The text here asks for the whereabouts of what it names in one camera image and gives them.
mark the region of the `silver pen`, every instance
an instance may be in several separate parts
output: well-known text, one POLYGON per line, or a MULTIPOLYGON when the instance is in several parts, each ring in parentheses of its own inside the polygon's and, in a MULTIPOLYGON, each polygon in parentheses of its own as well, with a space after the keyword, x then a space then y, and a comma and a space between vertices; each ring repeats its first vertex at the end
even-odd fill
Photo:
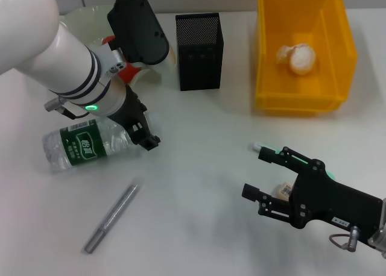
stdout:
POLYGON ((119 217, 122 215, 123 211, 128 207, 133 198, 136 196, 139 190, 139 185, 132 184, 130 185, 123 196, 115 204, 114 208, 111 209, 106 218, 104 218, 102 224, 96 229, 90 240, 84 246, 84 251, 88 254, 93 253, 95 248, 103 240, 104 236, 111 230, 113 225, 118 221, 119 217))

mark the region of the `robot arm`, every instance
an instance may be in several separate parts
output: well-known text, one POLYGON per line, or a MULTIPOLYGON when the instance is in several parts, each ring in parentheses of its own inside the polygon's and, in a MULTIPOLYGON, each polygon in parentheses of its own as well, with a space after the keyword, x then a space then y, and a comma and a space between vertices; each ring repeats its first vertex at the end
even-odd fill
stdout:
POLYGON ((34 78, 58 98, 47 110, 65 111, 69 101, 122 125, 134 144, 150 150, 144 106, 115 76, 128 62, 156 72, 175 67, 173 51, 147 0, 116 0, 108 20, 116 39, 89 49, 59 22, 55 0, 0 0, 0 74, 11 68, 34 78))
POLYGON ((356 243, 377 249, 386 258, 386 201, 334 181, 324 163, 287 147, 277 152, 261 147, 259 159, 284 166, 298 174, 289 201, 273 198, 245 184, 242 196, 259 202, 259 215, 290 223, 302 229, 311 220, 321 220, 350 232, 343 246, 355 252, 356 243))

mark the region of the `water bottle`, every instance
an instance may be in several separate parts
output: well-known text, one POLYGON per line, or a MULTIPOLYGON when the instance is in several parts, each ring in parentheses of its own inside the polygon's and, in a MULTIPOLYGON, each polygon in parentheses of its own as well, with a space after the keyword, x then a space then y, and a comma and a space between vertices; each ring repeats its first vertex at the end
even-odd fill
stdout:
POLYGON ((53 171, 64 171, 134 147, 126 130, 109 118, 62 128, 43 136, 42 142, 53 171))

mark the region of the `tabletop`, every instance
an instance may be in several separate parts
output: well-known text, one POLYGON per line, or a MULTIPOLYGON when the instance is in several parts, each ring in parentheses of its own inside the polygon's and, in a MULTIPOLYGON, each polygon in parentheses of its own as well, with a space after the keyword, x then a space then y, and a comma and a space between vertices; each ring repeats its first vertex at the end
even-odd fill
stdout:
MULTIPOLYGON (((258 160, 259 140, 326 163, 337 181, 386 197, 386 10, 348 10, 358 64, 348 101, 315 118, 254 111, 255 12, 220 13, 218 90, 179 91, 151 72, 134 91, 156 115, 160 146, 53 174, 44 134, 74 123, 43 104, 53 94, 15 70, 0 76, 0 274, 384 275, 380 253, 342 251, 337 227, 297 230, 258 215, 244 183, 271 193, 296 175, 258 160), (133 181, 142 189, 92 255, 83 245, 133 181)), ((159 22, 176 50, 174 14, 159 22)))

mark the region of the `green bottle label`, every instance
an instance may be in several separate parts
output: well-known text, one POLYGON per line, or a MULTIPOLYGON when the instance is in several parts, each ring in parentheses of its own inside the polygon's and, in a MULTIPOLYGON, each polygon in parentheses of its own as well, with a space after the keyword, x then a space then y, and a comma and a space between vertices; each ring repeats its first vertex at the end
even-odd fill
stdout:
POLYGON ((107 156, 96 120, 60 130, 66 155, 73 166, 107 156))

